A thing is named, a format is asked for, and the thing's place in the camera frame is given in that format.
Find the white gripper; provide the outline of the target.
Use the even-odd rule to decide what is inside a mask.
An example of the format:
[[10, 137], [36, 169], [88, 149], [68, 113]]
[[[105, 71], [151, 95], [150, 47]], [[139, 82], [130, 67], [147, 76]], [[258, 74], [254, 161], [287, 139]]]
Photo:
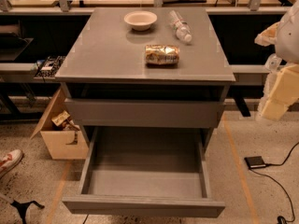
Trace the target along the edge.
[[[254, 43], [267, 47], [276, 44], [278, 22], [259, 33]], [[282, 59], [271, 54], [264, 67], [270, 71], [264, 87], [263, 97], [258, 105], [256, 119], [260, 122], [274, 122], [282, 118], [289, 107], [299, 100], [299, 65], [288, 63], [280, 69]]]

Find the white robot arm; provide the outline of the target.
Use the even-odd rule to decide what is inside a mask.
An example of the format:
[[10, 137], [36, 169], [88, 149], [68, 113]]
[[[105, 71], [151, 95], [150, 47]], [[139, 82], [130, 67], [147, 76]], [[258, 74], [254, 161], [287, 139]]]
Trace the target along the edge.
[[299, 100], [299, 1], [276, 22], [258, 34], [254, 42], [273, 45], [265, 68], [269, 71], [258, 105], [257, 120], [272, 124]]

